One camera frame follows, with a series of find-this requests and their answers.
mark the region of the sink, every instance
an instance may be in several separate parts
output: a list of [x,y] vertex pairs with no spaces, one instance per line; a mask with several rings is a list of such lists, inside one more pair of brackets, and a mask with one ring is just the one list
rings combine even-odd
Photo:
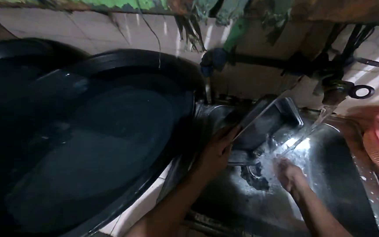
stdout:
[[[219,128],[234,124],[244,112],[230,105],[200,109],[203,133],[199,146]],[[306,124],[317,116],[301,115]],[[324,122],[293,151],[295,164],[353,236],[379,236],[379,170],[362,147],[360,130],[347,119],[330,117]],[[261,169],[270,170],[270,164]],[[267,177],[268,185],[256,186],[255,182],[264,178],[247,170],[228,166],[206,186],[184,223],[212,236],[310,236],[296,203],[278,181]]]

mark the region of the tap handle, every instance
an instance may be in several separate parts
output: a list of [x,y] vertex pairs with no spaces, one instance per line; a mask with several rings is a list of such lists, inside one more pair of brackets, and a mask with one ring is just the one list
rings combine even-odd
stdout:
[[[367,89],[368,93],[366,95],[358,96],[356,92],[360,89]],[[352,86],[352,88],[349,90],[350,97],[355,98],[355,99],[360,99],[360,100],[367,99],[373,96],[374,93],[375,93],[375,89],[367,85],[355,85],[355,86]]]

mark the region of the water stream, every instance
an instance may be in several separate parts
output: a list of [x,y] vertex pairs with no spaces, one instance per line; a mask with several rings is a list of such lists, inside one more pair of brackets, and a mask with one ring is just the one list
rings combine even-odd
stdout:
[[[319,117],[312,125],[306,125],[294,133],[287,131],[285,136],[288,140],[285,140],[284,143],[279,143],[272,136],[268,136],[267,141],[258,149],[258,153],[256,152],[257,159],[254,161],[256,165],[248,166],[250,174],[259,180],[264,177],[268,181],[270,192],[273,192],[276,188],[280,188],[280,182],[276,179],[273,169],[275,158],[285,157],[289,159],[293,164],[299,166],[305,175],[308,175],[310,170],[308,168],[308,160],[305,158],[309,152],[308,137],[335,109],[336,106],[324,106],[321,109]],[[255,172],[257,166],[260,167],[260,174]]]

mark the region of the stainless steel tray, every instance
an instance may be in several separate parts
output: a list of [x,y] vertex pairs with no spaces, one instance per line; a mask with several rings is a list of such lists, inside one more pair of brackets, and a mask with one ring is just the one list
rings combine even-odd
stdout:
[[301,129],[304,123],[291,98],[277,98],[258,101],[239,125],[242,131],[234,139],[229,165],[255,165],[264,143],[282,144],[290,137],[286,131]]

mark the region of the person's left hand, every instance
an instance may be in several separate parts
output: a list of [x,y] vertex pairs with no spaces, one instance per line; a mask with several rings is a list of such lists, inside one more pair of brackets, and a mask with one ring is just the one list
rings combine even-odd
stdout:
[[220,129],[206,145],[197,163],[194,172],[210,181],[227,166],[227,160],[232,149],[232,141],[240,131],[240,127]]

